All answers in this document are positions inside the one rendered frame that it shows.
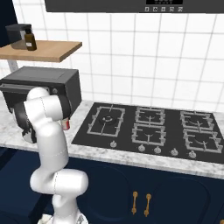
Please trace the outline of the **red and white can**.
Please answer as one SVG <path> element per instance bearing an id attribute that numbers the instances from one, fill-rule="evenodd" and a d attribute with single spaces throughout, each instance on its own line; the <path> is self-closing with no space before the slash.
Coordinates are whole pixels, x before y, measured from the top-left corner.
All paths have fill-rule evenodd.
<path id="1" fill-rule="evenodd" d="M 61 126 L 62 126 L 63 130 L 69 130 L 70 129 L 70 122 L 69 122 L 68 118 L 63 119 L 60 122 L 61 122 Z"/>

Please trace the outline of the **black gas hob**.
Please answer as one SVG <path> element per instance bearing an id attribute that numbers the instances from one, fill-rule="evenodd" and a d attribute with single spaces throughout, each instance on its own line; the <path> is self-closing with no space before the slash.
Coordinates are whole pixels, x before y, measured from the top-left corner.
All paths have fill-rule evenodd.
<path id="1" fill-rule="evenodd" d="M 117 146 L 112 148 L 114 140 Z M 73 143 L 224 165 L 224 137 L 214 115 L 208 112 L 96 102 Z M 143 152 L 138 150 L 141 144 Z M 157 146 L 160 154 L 154 152 Z M 177 156 L 171 154 L 174 148 Z M 196 158 L 188 156 L 190 151 Z"/>

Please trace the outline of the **navy drawer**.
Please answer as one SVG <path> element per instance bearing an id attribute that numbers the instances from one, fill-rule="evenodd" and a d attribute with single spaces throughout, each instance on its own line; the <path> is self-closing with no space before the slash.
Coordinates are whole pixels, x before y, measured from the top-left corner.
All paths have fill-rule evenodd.
<path id="1" fill-rule="evenodd" d="M 0 169 L 0 224 L 37 224 L 51 199 L 30 187 L 30 177 L 40 166 L 39 154 L 10 152 L 12 157 Z"/>

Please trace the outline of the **brown glass bottle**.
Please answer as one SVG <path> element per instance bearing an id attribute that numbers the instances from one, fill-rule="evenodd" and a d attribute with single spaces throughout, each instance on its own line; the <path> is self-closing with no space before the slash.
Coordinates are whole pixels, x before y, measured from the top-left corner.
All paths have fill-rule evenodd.
<path id="1" fill-rule="evenodd" d="M 24 40 L 28 51 L 35 51 L 37 49 L 36 40 L 31 29 L 25 30 Z"/>

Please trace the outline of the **navy wall cupboard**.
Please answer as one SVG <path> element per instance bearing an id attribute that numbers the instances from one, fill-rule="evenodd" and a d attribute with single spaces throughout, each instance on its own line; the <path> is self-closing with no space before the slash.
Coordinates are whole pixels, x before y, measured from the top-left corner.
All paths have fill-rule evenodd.
<path id="1" fill-rule="evenodd" d="M 12 0 L 0 0 L 0 47 L 7 46 L 10 43 L 5 27 L 17 22 Z"/>

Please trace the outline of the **dark range hood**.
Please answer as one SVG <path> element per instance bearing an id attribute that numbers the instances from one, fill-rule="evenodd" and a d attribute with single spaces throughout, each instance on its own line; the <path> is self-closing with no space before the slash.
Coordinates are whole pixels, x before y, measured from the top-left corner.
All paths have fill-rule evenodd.
<path id="1" fill-rule="evenodd" d="M 224 13 L 224 0 L 44 0 L 47 12 Z"/>

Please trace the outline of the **navy cupboard door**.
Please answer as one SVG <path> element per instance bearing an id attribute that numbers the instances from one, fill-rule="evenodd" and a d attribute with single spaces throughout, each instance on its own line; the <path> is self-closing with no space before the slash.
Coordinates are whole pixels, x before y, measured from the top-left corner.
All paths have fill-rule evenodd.
<path id="1" fill-rule="evenodd" d="M 120 165 L 75 160 L 67 166 L 88 177 L 87 190 L 77 198 L 89 224 L 134 224 L 133 188 L 129 172 Z"/>
<path id="2" fill-rule="evenodd" d="M 224 180 L 155 171 L 144 181 L 149 193 L 145 224 L 218 224 Z"/>

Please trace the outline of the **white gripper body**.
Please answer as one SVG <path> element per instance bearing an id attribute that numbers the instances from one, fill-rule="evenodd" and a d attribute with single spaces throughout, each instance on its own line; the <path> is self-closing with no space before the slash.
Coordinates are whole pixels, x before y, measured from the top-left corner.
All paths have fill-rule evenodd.
<path id="1" fill-rule="evenodd" d="M 35 144 L 37 142 L 36 132 L 34 129 L 23 130 L 22 137 L 30 144 Z"/>

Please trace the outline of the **black microwave oven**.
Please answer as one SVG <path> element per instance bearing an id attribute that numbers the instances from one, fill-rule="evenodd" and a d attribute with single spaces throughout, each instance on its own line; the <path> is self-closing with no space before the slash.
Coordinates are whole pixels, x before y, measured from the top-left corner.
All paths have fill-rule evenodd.
<path id="1" fill-rule="evenodd" d="M 70 103 L 70 118 L 81 103 L 81 84 L 77 69 L 23 66 L 0 80 L 0 91 L 8 110 L 16 114 L 15 105 L 24 102 L 29 91 L 41 87 L 50 95 L 64 95 Z"/>

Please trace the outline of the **wooden wall shelf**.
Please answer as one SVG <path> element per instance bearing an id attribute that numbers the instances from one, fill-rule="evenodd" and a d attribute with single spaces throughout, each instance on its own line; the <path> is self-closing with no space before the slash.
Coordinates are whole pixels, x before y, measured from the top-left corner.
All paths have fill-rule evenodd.
<path id="1" fill-rule="evenodd" d="M 37 40 L 35 51 L 17 50 L 10 45 L 0 48 L 0 60 L 61 62 L 82 47 L 81 42 Z"/>

